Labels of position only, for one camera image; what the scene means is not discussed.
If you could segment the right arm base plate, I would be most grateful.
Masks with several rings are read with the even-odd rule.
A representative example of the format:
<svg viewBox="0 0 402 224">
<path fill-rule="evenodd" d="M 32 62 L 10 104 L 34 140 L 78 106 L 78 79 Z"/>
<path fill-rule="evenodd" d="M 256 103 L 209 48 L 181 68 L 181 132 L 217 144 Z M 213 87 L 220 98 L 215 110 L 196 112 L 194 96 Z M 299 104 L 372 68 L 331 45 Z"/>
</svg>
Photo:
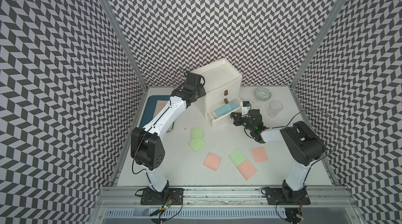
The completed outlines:
<svg viewBox="0 0 402 224">
<path fill-rule="evenodd" d="M 303 205 L 311 204 L 309 195 L 305 188 L 299 191 L 292 191 L 290 188 L 272 188 L 263 189 L 269 205 Z"/>
</svg>

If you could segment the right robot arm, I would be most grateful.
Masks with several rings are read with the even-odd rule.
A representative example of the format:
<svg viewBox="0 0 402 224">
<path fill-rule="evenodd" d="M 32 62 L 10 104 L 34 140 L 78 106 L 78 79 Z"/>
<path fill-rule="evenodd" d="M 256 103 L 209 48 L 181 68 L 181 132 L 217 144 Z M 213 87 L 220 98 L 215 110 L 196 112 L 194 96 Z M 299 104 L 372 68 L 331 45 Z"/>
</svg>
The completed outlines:
<svg viewBox="0 0 402 224">
<path fill-rule="evenodd" d="M 232 112 L 230 118 L 235 126 L 242 126 L 245 131 L 250 132 L 248 136 L 257 143 L 266 143 L 263 133 L 278 131 L 293 158 L 291 170 L 282 186 L 283 193 L 299 193 L 305 189 L 309 171 L 327 148 L 304 121 L 284 127 L 267 128 L 259 110 L 250 110 L 245 115 Z"/>
</svg>

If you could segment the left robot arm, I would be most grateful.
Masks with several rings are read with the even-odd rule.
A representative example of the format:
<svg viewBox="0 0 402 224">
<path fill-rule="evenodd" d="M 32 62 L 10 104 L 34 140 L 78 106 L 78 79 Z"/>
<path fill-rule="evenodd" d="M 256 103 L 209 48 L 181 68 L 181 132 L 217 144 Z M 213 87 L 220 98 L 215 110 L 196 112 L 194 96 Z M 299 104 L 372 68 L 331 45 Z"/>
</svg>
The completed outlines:
<svg viewBox="0 0 402 224">
<path fill-rule="evenodd" d="M 158 194 L 169 190 L 168 180 L 157 168 L 161 165 L 165 150 L 163 137 L 175 120 L 194 102 L 206 95 L 205 78 L 193 72 L 186 72 L 185 81 L 173 90 L 167 105 L 144 127 L 131 132 L 130 155 L 133 162 L 143 167 L 148 188 Z"/>
</svg>

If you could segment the blue sticky note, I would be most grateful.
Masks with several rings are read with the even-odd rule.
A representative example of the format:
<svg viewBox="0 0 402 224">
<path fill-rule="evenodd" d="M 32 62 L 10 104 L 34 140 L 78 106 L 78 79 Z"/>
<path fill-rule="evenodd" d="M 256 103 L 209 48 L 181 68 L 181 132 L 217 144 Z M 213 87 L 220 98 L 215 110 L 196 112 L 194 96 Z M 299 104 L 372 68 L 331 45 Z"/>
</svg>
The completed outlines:
<svg viewBox="0 0 402 224">
<path fill-rule="evenodd" d="M 225 104 L 224 106 L 219 107 L 218 109 L 214 110 L 216 116 L 220 117 L 222 115 L 225 115 L 229 113 L 231 110 L 231 107 L 229 104 Z"/>
<path fill-rule="evenodd" d="M 235 109 L 237 109 L 239 107 L 239 104 L 235 100 L 230 101 L 229 105 L 231 107 L 231 110 L 235 110 Z"/>
</svg>

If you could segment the white drawer cabinet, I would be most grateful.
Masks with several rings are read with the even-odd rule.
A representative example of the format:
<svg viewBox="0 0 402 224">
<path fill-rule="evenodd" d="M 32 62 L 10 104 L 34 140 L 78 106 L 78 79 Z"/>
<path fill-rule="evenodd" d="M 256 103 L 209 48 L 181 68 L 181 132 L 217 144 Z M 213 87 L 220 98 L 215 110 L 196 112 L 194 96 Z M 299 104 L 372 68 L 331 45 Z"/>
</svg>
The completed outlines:
<svg viewBox="0 0 402 224">
<path fill-rule="evenodd" d="M 203 116 L 232 101 L 239 95 L 242 74 L 225 58 L 192 70 L 205 79 L 206 95 L 199 98 L 195 105 Z"/>
</svg>

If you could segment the white bottom drawer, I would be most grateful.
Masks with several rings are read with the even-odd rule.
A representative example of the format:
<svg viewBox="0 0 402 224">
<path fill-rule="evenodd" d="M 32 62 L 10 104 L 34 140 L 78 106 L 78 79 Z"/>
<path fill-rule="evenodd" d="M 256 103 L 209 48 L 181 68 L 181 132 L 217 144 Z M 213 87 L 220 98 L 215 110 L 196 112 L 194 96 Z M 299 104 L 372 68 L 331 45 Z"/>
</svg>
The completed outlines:
<svg viewBox="0 0 402 224">
<path fill-rule="evenodd" d="M 228 102 L 228 104 L 223 102 L 217 102 L 213 105 L 213 109 L 207 113 L 207 117 L 210 120 L 212 127 L 218 127 L 226 123 L 232 123 L 233 119 L 230 114 L 241 113 L 242 100 L 238 97 L 234 100 Z"/>
</svg>

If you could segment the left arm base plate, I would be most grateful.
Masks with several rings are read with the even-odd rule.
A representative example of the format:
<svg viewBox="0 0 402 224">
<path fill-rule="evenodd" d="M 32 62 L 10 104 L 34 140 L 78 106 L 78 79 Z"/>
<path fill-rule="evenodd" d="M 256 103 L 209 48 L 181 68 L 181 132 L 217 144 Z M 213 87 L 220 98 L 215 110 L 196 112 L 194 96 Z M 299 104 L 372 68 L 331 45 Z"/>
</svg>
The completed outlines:
<svg viewBox="0 0 402 224">
<path fill-rule="evenodd" d="M 162 206 L 168 201 L 168 199 L 170 199 L 173 201 L 172 205 L 182 205 L 183 195 L 183 188 L 169 188 L 160 193 L 146 187 L 142 191 L 140 204 Z"/>
</svg>

